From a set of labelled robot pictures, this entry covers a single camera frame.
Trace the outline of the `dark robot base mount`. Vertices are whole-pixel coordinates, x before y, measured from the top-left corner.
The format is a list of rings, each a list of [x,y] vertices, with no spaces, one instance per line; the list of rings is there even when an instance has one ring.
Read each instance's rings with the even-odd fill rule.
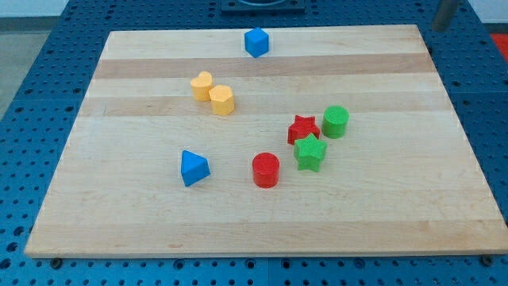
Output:
[[[221,12],[236,13],[271,13],[271,12],[304,12],[305,0],[220,0]]]

